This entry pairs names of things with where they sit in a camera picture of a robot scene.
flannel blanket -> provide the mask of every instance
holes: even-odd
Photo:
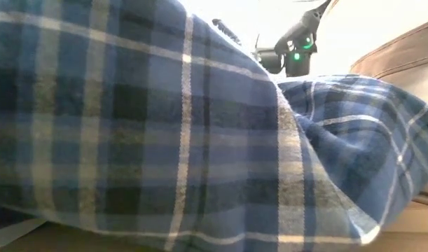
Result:
[[[342,251],[426,182],[428,105],[387,83],[275,83],[177,1],[0,0],[0,207],[164,251]]]

green led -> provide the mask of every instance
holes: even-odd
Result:
[[[305,38],[305,42],[307,42],[307,45],[303,46],[304,49],[309,49],[313,46],[312,40],[310,38]]]

blue plaid blanket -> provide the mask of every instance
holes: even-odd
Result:
[[[428,105],[392,85],[275,83],[177,1],[0,0],[0,207],[165,251],[341,251],[426,182]]]

black cable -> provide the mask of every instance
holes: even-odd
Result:
[[[258,43],[258,38],[261,36],[261,34],[257,34],[257,38],[256,38],[256,43],[254,44],[254,49],[257,49],[257,43]]]
[[[233,31],[231,31],[226,24],[223,23],[220,19],[213,19],[212,24],[214,24],[221,32],[223,32],[226,36],[236,42],[239,46],[242,45],[242,42],[239,40],[239,37],[235,35]]]

black device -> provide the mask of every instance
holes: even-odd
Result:
[[[326,0],[315,9],[306,11],[301,20],[276,42],[274,48],[256,48],[256,59],[272,74],[280,73],[285,68],[289,76],[303,76],[310,72],[310,56],[317,52],[317,30],[326,7],[331,0]],[[221,31],[239,41],[238,37],[219,20],[213,20]]]

